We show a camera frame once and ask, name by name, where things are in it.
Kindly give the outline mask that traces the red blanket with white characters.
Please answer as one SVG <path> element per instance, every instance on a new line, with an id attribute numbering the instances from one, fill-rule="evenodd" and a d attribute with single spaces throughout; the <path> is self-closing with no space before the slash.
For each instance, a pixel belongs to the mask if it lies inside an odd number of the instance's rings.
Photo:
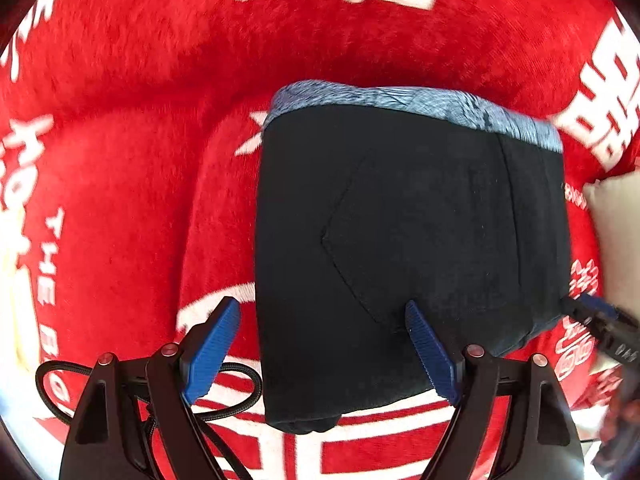
<path id="1" fill-rule="evenodd" d="M 521 192 L 536 237 L 565 214 L 560 282 L 602 292 L 584 184 L 639 147 L 639 43 L 612 0 L 35 0 L 1 55 L 1 414 L 43 474 L 63 425 L 36 367 L 137 358 L 240 300 L 231 359 L 258 341 L 262 124 L 319 79 L 471 93 L 540 119 L 552 193 Z"/>

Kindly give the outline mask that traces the black pants with blue trim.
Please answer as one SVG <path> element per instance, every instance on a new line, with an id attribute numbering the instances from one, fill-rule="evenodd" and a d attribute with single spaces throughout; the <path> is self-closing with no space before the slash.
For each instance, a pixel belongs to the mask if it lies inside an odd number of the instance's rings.
<path id="1" fill-rule="evenodd" d="M 479 96 L 299 81 L 274 96 L 257 193 L 266 421 L 289 434 L 435 387 L 405 324 L 495 356 L 555 326 L 570 281 L 563 147 Z"/>

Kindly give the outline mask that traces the beige cushion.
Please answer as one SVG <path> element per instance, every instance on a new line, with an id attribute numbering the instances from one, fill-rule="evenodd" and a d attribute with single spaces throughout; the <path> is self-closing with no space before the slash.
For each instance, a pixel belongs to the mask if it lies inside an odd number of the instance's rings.
<path id="1" fill-rule="evenodd" d="M 639 317 L 639 170 L 582 189 L 596 228 L 603 295 L 609 304 Z"/>

